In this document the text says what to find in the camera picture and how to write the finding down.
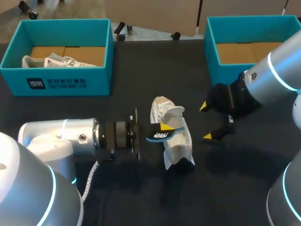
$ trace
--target teal box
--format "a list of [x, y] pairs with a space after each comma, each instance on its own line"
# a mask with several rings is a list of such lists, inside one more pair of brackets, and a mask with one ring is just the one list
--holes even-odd
[[211, 84], [231, 84], [254, 64], [221, 64], [216, 44], [284, 42], [301, 29], [295, 16], [214, 16], [207, 18], [205, 56]]
[[[105, 47], [103, 66], [22, 68], [22, 58], [34, 46]], [[0, 71], [14, 96], [107, 96], [113, 53], [109, 19], [23, 20]]]

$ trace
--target white cable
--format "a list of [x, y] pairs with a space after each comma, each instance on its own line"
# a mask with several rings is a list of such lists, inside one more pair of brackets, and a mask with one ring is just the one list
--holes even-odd
[[84, 194], [82, 196], [83, 202], [86, 200], [86, 198], [89, 194], [92, 178], [93, 178], [93, 175], [94, 175], [96, 169], [98, 168], [98, 166], [99, 166], [98, 161], [96, 161], [90, 170], [90, 173], [89, 173], [89, 176], [87, 179], [87, 183], [86, 183], [86, 188], [85, 188]]

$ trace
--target logo on box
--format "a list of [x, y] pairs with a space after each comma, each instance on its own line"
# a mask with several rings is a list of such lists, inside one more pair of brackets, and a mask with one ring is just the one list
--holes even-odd
[[28, 85], [31, 89], [46, 89], [42, 79], [27, 79]]

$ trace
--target white sneaker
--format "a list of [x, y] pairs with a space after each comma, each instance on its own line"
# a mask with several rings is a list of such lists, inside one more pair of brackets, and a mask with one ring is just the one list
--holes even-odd
[[164, 164], [169, 169], [172, 164], [176, 164], [181, 158], [188, 159], [195, 165], [192, 157], [192, 140], [182, 116], [185, 109], [181, 106], [175, 106], [174, 103], [165, 98], [157, 97], [152, 103], [150, 112], [150, 122], [163, 123], [172, 128], [184, 127], [184, 130], [176, 132], [173, 138], [164, 141]]
[[45, 59], [35, 59], [30, 56], [24, 56], [22, 59], [22, 68], [32, 68], [32, 67], [96, 67], [95, 65], [90, 65], [82, 62], [77, 62], [68, 56], [58, 56], [52, 53], [49, 57]]

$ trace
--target black table surface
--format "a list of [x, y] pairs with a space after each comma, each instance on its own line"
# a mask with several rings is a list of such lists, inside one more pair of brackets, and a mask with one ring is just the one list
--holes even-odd
[[[1, 58], [6, 47], [0, 45]], [[119, 42], [109, 97], [14, 98], [1, 77], [0, 131], [17, 138], [29, 121], [124, 120], [135, 107], [145, 125], [153, 99], [166, 96], [186, 109], [194, 170], [181, 161], [165, 171], [162, 146], [143, 140], [139, 163], [127, 153], [101, 163], [83, 225], [267, 226], [268, 191], [301, 146], [292, 120], [295, 95], [237, 121], [236, 134], [222, 142], [206, 142], [202, 137], [223, 122], [214, 111], [198, 111], [209, 89], [202, 40]], [[77, 159], [81, 193], [92, 165]]]

